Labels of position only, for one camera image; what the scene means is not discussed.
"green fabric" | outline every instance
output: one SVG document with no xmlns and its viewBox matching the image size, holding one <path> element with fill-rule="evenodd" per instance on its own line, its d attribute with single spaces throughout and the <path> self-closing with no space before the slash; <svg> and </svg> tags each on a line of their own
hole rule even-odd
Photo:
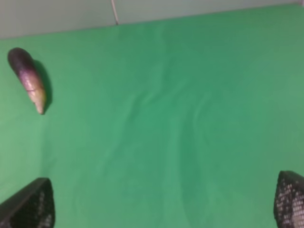
<svg viewBox="0 0 304 228">
<path fill-rule="evenodd" d="M 44 176 L 56 228 L 275 228 L 278 172 L 304 174 L 303 24 L 286 5 L 0 41 L 0 201 Z"/>
</svg>

